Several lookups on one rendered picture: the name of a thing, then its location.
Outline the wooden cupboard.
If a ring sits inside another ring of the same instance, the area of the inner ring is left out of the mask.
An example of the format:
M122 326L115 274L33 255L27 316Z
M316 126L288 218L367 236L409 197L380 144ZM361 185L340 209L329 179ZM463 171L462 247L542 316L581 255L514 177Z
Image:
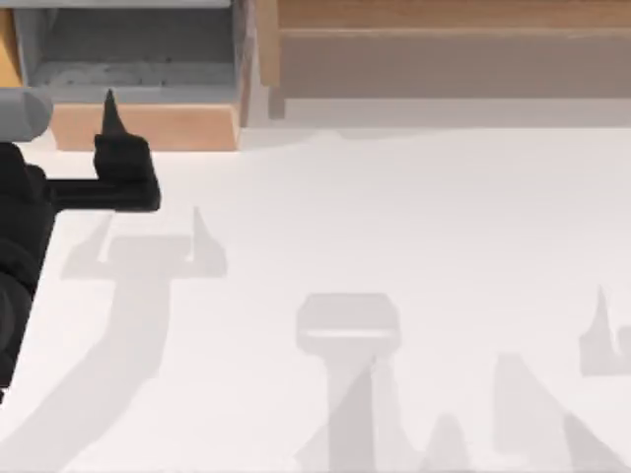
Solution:
M13 11L0 9L0 88L22 85Z

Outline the pale wooden drawer front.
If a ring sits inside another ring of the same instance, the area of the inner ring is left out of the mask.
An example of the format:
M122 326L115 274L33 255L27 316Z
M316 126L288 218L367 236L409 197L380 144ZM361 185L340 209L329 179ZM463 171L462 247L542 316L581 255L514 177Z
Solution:
M123 103L119 116L132 134L144 137L154 151L228 152L238 148L241 110L219 103ZM50 129L61 151L94 149L102 130L104 107L97 103L59 103Z

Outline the wooden open shelf unit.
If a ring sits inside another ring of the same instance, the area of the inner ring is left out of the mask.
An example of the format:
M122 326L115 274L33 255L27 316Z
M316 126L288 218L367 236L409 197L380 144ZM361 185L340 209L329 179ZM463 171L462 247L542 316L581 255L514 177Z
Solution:
M631 99L631 0L253 0L272 119L407 126Z

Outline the pale grey rounded box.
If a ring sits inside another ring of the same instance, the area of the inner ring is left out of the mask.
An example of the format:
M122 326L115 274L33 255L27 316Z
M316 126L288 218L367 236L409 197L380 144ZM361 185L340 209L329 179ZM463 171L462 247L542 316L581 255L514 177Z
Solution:
M54 105L32 88L0 88L0 143L28 143L49 126Z

